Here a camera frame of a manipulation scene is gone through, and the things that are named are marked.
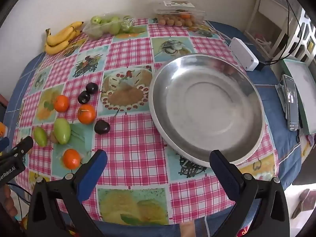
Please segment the person left hand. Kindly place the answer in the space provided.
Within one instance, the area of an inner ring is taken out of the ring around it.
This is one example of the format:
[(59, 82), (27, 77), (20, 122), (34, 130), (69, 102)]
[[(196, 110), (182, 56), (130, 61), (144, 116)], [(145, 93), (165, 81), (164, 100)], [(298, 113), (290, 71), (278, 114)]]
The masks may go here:
[(11, 197), (11, 189), (8, 185), (1, 187), (1, 204), (11, 217), (15, 217), (18, 214), (14, 201)]

